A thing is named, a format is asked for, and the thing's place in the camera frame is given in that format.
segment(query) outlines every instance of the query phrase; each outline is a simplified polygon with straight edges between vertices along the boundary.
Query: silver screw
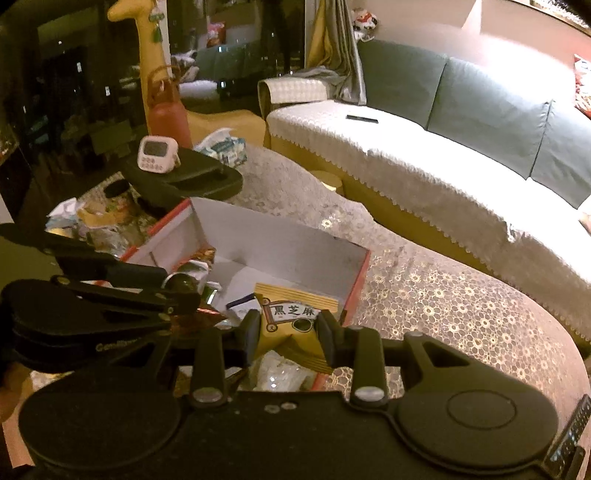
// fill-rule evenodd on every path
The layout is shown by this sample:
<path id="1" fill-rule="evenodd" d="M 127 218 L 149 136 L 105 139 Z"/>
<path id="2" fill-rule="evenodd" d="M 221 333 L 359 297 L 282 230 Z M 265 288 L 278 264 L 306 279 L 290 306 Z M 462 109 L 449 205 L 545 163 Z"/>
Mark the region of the silver screw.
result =
<path id="1" fill-rule="evenodd" d="M 355 397 L 365 402 L 374 402 L 382 400 L 386 394 L 378 387 L 360 387 L 355 390 Z"/>
<path id="2" fill-rule="evenodd" d="M 297 408 L 297 403 L 286 401 L 281 404 L 281 408 L 283 408 L 283 410 L 295 410 Z"/>
<path id="3" fill-rule="evenodd" d="M 220 401 L 222 397 L 223 393 L 213 387 L 203 387 L 193 392 L 193 398 L 199 403 L 215 403 Z"/>
<path id="4" fill-rule="evenodd" d="M 267 413 L 279 413 L 281 409 L 279 405 L 265 405 L 265 411 Z"/>

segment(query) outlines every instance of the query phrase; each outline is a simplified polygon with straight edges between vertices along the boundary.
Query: stuffed toy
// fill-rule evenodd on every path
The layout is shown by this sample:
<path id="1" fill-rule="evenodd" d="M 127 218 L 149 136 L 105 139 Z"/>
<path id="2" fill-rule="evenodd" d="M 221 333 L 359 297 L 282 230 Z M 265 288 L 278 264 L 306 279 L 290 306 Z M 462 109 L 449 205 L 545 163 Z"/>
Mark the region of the stuffed toy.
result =
<path id="1" fill-rule="evenodd" d="M 352 12 L 353 32 L 356 41 L 370 41 L 375 38 L 374 31 L 378 26 L 377 17 L 365 8 L 358 8 Z"/>

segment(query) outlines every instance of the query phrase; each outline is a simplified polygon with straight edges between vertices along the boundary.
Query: curtain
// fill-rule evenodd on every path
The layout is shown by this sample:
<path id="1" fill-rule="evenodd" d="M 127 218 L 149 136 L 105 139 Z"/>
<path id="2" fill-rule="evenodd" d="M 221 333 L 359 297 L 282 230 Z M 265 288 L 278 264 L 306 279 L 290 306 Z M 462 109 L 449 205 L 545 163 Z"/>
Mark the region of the curtain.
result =
<path id="1" fill-rule="evenodd" d="M 294 76 L 324 80 L 344 102 L 366 104 L 365 82 L 346 0 L 320 0 L 306 69 Z"/>

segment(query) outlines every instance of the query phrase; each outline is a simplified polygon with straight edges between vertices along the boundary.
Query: phone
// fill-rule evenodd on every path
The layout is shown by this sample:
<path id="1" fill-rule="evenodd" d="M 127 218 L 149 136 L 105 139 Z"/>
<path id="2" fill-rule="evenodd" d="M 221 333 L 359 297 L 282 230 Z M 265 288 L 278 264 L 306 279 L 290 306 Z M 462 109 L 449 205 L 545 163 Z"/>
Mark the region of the phone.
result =
<path id="1" fill-rule="evenodd" d="M 367 118 L 366 116 L 347 115 L 347 120 L 359 120 L 361 122 L 369 122 L 371 124 L 378 124 L 376 118 Z"/>

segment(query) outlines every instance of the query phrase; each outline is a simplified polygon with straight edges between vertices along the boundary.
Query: glass window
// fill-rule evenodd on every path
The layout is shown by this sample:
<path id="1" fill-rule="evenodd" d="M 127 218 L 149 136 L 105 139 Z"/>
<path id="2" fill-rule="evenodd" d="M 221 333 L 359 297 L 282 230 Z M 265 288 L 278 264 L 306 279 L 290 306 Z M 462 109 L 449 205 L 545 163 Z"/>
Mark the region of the glass window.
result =
<path id="1" fill-rule="evenodd" d="M 0 17 L 0 195 L 23 228 L 121 169 L 147 134 L 138 31 L 115 0 L 17 0 Z M 158 0 L 188 110 L 259 114 L 258 80 L 302 68 L 306 0 Z"/>
<path id="2" fill-rule="evenodd" d="M 185 107 L 259 114 L 259 80 L 304 65 L 304 0 L 179 0 L 168 3 L 172 62 Z"/>

